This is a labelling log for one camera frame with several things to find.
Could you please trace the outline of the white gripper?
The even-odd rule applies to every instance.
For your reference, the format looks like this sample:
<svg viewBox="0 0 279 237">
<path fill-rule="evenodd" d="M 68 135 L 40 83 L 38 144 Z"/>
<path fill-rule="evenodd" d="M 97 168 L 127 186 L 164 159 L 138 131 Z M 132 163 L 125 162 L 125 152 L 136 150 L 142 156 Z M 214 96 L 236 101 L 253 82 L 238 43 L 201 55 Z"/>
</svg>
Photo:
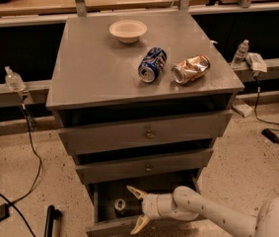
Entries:
<svg viewBox="0 0 279 237">
<path fill-rule="evenodd" d="M 132 186 L 127 186 L 127 189 L 137 198 L 142 199 L 142 212 L 136 221 L 135 227 L 130 232 L 131 235 L 138 234 L 150 220 L 168 218 L 175 209 L 174 199 L 172 194 L 147 194 Z"/>
</svg>

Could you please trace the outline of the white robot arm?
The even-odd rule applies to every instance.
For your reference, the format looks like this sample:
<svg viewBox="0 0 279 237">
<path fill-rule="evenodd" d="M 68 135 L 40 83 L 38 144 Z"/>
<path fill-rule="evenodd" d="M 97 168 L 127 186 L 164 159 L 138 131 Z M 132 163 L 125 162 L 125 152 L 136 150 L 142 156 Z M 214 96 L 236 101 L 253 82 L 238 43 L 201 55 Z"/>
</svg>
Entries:
<svg viewBox="0 0 279 237">
<path fill-rule="evenodd" d="M 279 197 L 267 200 L 258 215 L 251 216 L 214 202 L 186 186 L 164 195 L 147 194 L 131 186 L 127 189 L 142 200 L 143 214 L 138 217 L 132 235 L 152 220 L 189 221 L 202 215 L 233 237 L 279 237 Z"/>
</svg>

